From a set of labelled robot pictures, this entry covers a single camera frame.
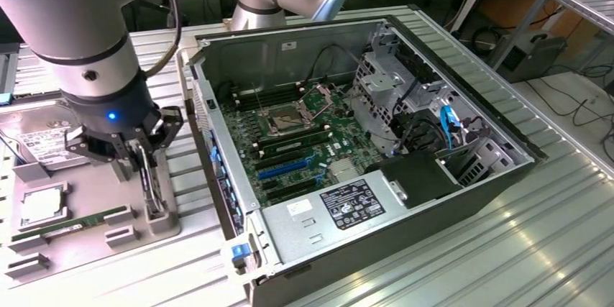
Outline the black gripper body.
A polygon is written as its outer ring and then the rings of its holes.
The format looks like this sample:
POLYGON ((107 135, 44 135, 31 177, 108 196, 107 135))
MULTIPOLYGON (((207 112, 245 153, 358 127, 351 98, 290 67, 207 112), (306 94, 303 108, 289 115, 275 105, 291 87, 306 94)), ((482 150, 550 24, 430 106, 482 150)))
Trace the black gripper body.
POLYGON ((135 130, 142 125, 148 112, 156 108, 146 83, 146 73, 139 71, 128 84, 106 96, 78 96, 62 93, 79 125, 74 129, 110 134, 116 159, 128 159, 126 142, 136 138, 135 130))

